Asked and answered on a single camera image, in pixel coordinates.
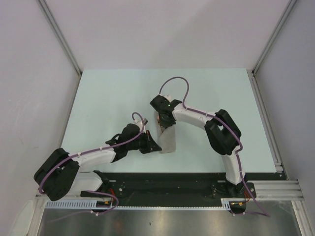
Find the wall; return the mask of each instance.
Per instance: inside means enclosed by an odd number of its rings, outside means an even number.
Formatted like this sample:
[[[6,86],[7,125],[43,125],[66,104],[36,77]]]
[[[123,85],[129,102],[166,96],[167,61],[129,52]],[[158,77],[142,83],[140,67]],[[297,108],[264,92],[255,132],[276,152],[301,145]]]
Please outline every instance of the wall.
[[[81,69],[252,69],[289,0],[47,0]]]
[[[257,79],[282,159],[315,219],[315,1],[301,0]]]
[[[78,78],[36,1],[0,7],[0,235],[33,199],[58,147]]]

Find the purple cable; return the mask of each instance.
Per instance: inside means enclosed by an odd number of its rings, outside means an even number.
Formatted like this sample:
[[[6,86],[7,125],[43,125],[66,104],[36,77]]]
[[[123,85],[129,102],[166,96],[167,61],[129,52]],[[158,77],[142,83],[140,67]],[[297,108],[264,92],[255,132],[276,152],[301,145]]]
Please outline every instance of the purple cable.
[[[109,193],[95,192],[95,191],[86,191],[86,192],[95,193],[95,194],[100,194],[100,195],[105,195],[105,196],[114,198],[114,199],[116,200],[116,204],[115,204],[113,207],[109,208],[108,210],[106,210],[106,211],[104,211],[104,212],[98,213],[98,215],[104,215],[104,214],[107,214],[107,213],[111,212],[111,211],[112,211],[113,209],[115,209],[115,208],[118,206],[118,204],[119,204],[119,200],[118,200],[118,198],[117,198],[115,195],[112,195],[112,194],[109,194]],[[91,212],[91,211],[89,211],[89,210],[76,211],[76,212],[74,212],[74,213],[71,213],[71,214],[69,214],[69,215],[65,215],[65,216],[60,217],[60,218],[58,218],[58,219],[50,220],[49,223],[56,222],[56,221],[59,221],[59,220],[63,220],[63,219],[66,219],[66,218],[68,218],[68,217],[70,217],[70,216],[78,215],[78,214],[81,214],[81,213],[93,213],[93,212]]]
[[[120,144],[115,144],[115,145],[112,145],[112,146],[104,147],[104,148],[102,148],[102,150],[107,150],[107,149],[110,149],[110,148],[115,148],[115,147],[118,147],[118,146],[121,146],[121,145],[125,145],[125,144],[127,144],[127,143],[129,143],[129,142],[135,140],[136,138],[138,138],[138,137],[143,133],[143,131],[144,131],[144,120],[143,120],[142,116],[141,116],[139,113],[137,113],[137,112],[132,113],[132,118],[133,118],[133,119],[134,119],[134,115],[138,115],[138,116],[140,117],[141,121],[142,121],[142,124],[143,124],[143,125],[142,125],[142,129],[141,129],[141,131],[139,132],[139,134],[137,134],[137,135],[134,136],[133,138],[131,138],[131,139],[125,141],[125,142],[122,142],[122,143],[120,143]],[[81,155],[86,155],[86,154],[88,154],[88,153],[92,153],[92,152],[96,152],[96,151],[101,151],[101,150],[100,150],[100,148],[95,148],[95,149],[92,149],[92,150],[84,151],[84,152],[81,153]],[[74,157],[78,157],[78,156],[79,156],[78,153],[77,153],[77,154],[74,154],[74,155],[72,155],[72,156],[69,156],[69,157],[67,157],[66,159],[64,159],[64,160],[62,160],[61,162],[59,162],[55,167],[53,167],[53,168],[47,173],[47,175],[43,178],[43,180],[41,181],[41,183],[40,183],[40,185],[39,185],[39,189],[38,189],[38,190],[39,190],[40,194],[45,194],[45,192],[43,191],[43,185],[44,185],[44,183],[46,182],[46,180],[48,179],[48,177],[49,177],[59,166],[61,166],[63,163],[67,162],[68,160],[70,160],[70,159],[72,159],[72,158],[74,158]]]
[[[183,107],[188,110],[188,111],[192,111],[192,112],[196,112],[196,113],[199,113],[199,114],[202,114],[202,115],[205,115],[207,117],[211,117],[213,119],[216,119],[217,121],[219,121],[232,135],[233,137],[235,138],[235,140],[238,142],[238,144],[240,145],[240,148],[238,150],[235,151],[235,155],[236,155],[236,158],[237,158],[237,162],[238,162],[238,166],[239,166],[239,171],[242,172],[242,164],[241,164],[241,159],[240,159],[240,156],[238,154],[238,152],[240,152],[241,150],[243,150],[243,144],[241,142],[241,140],[237,137],[237,135],[235,134],[235,132],[223,121],[221,120],[220,118],[212,115],[212,114],[208,114],[208,113],[205,113],[205,112],[202,112],[200,110],[196,110],[196,109],[193,109],[193,108],[189,108],[185,105],[185,101],[186,101],[186,98],[187,98],[187,95],[188,95],[188,92],[189,92],[189,83],[187,81],[187,79],[185,79],[184,77],[181,77],[181,76],[175,76],[175,77],[172,77],[170,79],[168,79],[167,81],[164,82],[164,84],[161,86],[160,90],[159,90],[159,94],[161,94],[162,92],[162,89],[163,87],[168,83],[170,82],[171,80],[174,80],[174,79],[182,79],[186,82],[187,84],[187,90],[186,90],[186,93],[185,93],[185,96],[183,98]],[[246,185],[246,182],[244,180],[244,177],[243,175],[241,175],[241,179],[242,179],[242,183],[245,187],[245,189],[247,190],[247,192],[249,193],[249,195],[251,196],[251,198],[254,200],[254,202],[256,203],[256,205],[259,207],[259,209],[263,212],[256,212],[256,211],[250,211],[250,212],[246,212],[245,214],[259,214],[259,215],[264,215],[264,216],[267,216],[267,217],[270,217],[270,215],[264,210],[264,208],[258,203],[258,201],[255,199],[255,197],[253,196],[253,194],[251,193],[251,191],[249,190],[249,188],[247,187]]]

